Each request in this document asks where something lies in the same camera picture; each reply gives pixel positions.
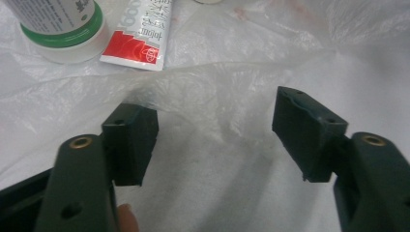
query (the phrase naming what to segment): plastic sheet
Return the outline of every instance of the plastic sheet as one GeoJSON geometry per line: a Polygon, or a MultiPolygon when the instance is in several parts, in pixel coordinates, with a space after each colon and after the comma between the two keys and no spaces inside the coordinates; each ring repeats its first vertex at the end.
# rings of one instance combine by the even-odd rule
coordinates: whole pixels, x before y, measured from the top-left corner
{"type": "MultiPolygon", "coordinates": [[[[100,5],[114,28],[124,4],[100,5]]],[[[332,183],[304,183],[271,132],[279,85],[410,160],[408,1],[175,1],[163,72],[49,63],[0,15],[0,189],[135,102],[161,130],[143,187],[117,188],[141,231],[339,231],[332,183]]]]}

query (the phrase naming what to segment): red label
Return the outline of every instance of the red label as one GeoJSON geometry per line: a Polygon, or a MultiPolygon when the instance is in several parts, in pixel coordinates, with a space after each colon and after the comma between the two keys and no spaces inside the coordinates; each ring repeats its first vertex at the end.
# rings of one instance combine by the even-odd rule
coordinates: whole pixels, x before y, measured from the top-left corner
{"type": "Polygon", "coordinates": [[[157,48],[147,45],[132,35],[124,35],[122,31],[115,31],[102,55],[156,64],[159,52],[157,48]]]}

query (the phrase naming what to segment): clear plastic wrap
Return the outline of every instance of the clear plastic wrap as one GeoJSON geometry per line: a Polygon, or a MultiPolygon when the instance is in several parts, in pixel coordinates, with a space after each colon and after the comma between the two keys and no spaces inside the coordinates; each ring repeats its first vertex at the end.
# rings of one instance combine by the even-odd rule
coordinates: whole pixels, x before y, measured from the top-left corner
{"type": "MultiPolygon", "coordinates": [[[[110,28],[125,6],[100,3],[110,28]]],[[[47,62],[0,5],[0,189],[100,133],[120,102],[159,111],[142,188],[117,188],[141,231],[339,231],[332,184],[310,184],[271,132],[279,85],[378,133],[410,160],[408,1],[175,1],[166,70],[47,62]]]]}

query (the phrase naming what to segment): green lid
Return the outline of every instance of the green lid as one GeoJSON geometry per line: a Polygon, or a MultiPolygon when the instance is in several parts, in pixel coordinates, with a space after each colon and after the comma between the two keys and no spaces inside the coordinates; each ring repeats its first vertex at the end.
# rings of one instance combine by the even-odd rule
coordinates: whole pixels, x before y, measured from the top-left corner
{"type": "Polygon", "coordinates": [[[82,27],[72,32],[60,35],[43,35],[28,30],[23,25],[23,33],[34,43],[47,47],[68,47],[81,44],[92,38],[103,25],[103,12],[100,6],[95,3],[96,9],[90,20],[82,27]]]}

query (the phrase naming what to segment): white lid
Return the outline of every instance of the white lid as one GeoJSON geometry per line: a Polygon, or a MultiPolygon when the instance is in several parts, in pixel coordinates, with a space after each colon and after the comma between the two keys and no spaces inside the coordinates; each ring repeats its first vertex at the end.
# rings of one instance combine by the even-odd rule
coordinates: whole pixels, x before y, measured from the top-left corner
{"type": "Polygon", "coordinates": [[[69,47],[55,48],[38,45],[30,40],[29,41],[44,58],[60,64],[73,64],[89,60],[102,53],[108,45],[109,39],[109,31],[104,18],[100,30],[97,31],[96,35],[84,43],[69,47]]]}
{"type": "Polygon", "coordinates": [[[199,3],[205,3],[205,4],[215,4],[222,0],[195,0],[195,1],[199,3]]]}

